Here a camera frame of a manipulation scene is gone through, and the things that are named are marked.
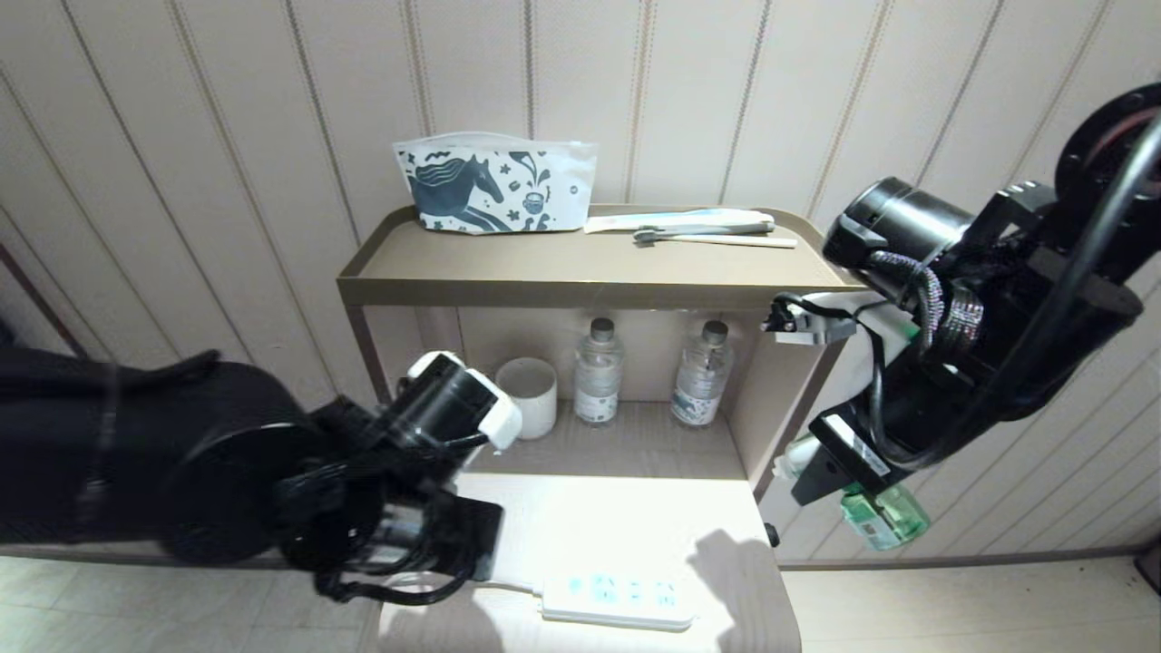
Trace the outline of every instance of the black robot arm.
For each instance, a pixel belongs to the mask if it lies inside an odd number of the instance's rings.
[[[1039,410],[1133,323],[1142,306],[1123,284],[1161,249],[1159,107],[1161,84],[1094,114],[1055,191],[1014,185],[972,216],[888,178],[844,210],[824,256],[910,313],[918,335],[887,365],[871,332],[872,382],[809,424],[820,446],[799,471],[799,503],[874,496]],[[770,330],[794,330],[787,304],[800,300],[776,297]]]
[[[157,540],[223,565],[277,547],[319,594],[402,604],[488,580],[504,511],[456,496],[520,412],[453,354],[431,352],[378,412],[346,397],[304,412],[273,376],[207,352],[144,372],[0,349],[0,543]],[[405,593],[359,572],[452,580]]]

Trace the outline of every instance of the cable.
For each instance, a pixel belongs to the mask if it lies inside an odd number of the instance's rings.
[[[447,440],[446,443],[444,443],[444,447],[449,449],[452,451],[462,451],[466,449],[474,449],[485,444],[488,444],[488,436],[483,433],[476,433],[474,436],[467,436],[454,440]]]
[[[916,299],[920,303],[920,351],[926,353],[935,344],[936,331],[939,329],[944,315],[943,288],[939,285],[939,278],[926,265],[894,252],[882,250],[872,252],[867,263],[872,268],[893,275],[902,273],[904,293],[908,288],[915,287]],[[917,279],[922,279],[923,284],[915,284]]]
[[[474,560],[476,548],[467,545],[460,548],[456,557],[456,569],[452,580],[431,591],[399,591],[389,587],[363,582],[341,582],[342,572],[315,574],[315,590],[323,596],[329,596],[339,603],[346,603],[352,598],[362,596],[383,603],[395,603],[397,605],[431,605],[439,603],[452,596],[464,586],[474,572]]]
[[[473,584],[475,584],[475,587],[484,589],[489,588],[510,589],[512,591],[522,591],[525,594],[532,594],[535,596],[539,596],[542,593],[542,589],[539,588],[536,583],[526,581],[490,580],[490,581],[479,581]]]
[[[832,317],[837,320],[854,320],[859,326],[866,331],[867,338],[871,340],[871,354],[872,354],[872,368],[871,368],[871,386],[867,392],[867,412],[870,418],[870,431],[871,440],[874,443],[875,450],[882,454],[882,457],[895,467],[901,469],[914,471],[908,466],[907,460],[914,455],[910,450],[907,450],[894,440],[887,437],[887,429],[882,421],[882,376],[884,371],[887,366],[887,353],[886,346],[884,345],[882,336],[878,331],[868,326],[865,322],[858,318],[864,311],[880,306],[886,306],[894,303],[890,300],[878,300],[873,302],[865,303],[857,309],[854,313],[850,313],[841,308],[828,308],[819,306],[809,300],[805,300],[794,293],[778,293],[774,295],[774,301],[783,301],[786,303],[793,303],[803,310],[813,313],[815,315],[821,315],[823,317]]]
[[[980,339],[983,302],[968,287],[953,282],[945,309],[931,351],[937,360],[956,363],[967,356]]]
[[[971,438],[961,438],[960,433],[972,425],[985,407],[993,400],[1000,402],[1008,400],[1026,380],[1032,367],[1040,361],[1045,350],[1054,340],[1053,332],[1057,325],[1070,308],[1081,285],[1104,254],[1122,216],[1128,210],[1138,188],[1146,181],[1158,160],[1161,160],[1161,116],[1153,119],[1138,138],[1128,160],[1117,171],[1109,189],[1101,198],[1094,216],[1089,218],[1083,234],[1076,241],[1076,247],[1068,257],[1063,272],[996,373],[976,390],[972,402],[960,414],[953,428],[945,431],[944,437],[938,438],[926,450],[906,458],[904,462],[916,467],[928,467],[962,449]]]

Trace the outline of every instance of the wooden shelf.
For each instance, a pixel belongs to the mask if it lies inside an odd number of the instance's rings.
[[[695,207],[594,204],[591,215]],[[857,290],[827,263],[820,234],[795,215],[774,216],[773,236],[793,250],[658,243],[636,247],[625,232],[468,236],[425,230],[414,207],[384,218],[339,277],[347,306],[493,306],[593,309],[765,308],[779,290]]]
[[[562,401],[553,431],[517,440],[496,454],[484,447],[469,472],[644,479],[745,480],[729,426],[721,414],[705,429],[683,429],[669,403],[622,402],[605,426],[590,426]]]

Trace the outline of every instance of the ceramic cup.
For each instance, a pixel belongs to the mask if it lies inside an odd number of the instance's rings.
[[[542,438],[556,423],[556,371],[539,358],[517,358],[496,372],[496,385],[507,393],[524,417],[521,440]]]

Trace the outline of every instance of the plastic bottle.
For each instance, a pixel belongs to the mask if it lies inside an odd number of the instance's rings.
[[[616,339],[613,321],[598,317],[577,345],[572,410],[590,424],[604,424],[616,415],[621,392],[625,347]]]
[[[874,551],[887,551],[911,541],[928,531],[931,518],[902,485],[878,495],[861,491],[858,483],[846,488],[839,502],[843,519]]]
[[[692,338],[682,352],[671,403],[673,416],[680,423],[706,426],[714,421],[734,366],[734,351],[726,340],[728,335],[724,323],[706,322],[701,335]]]

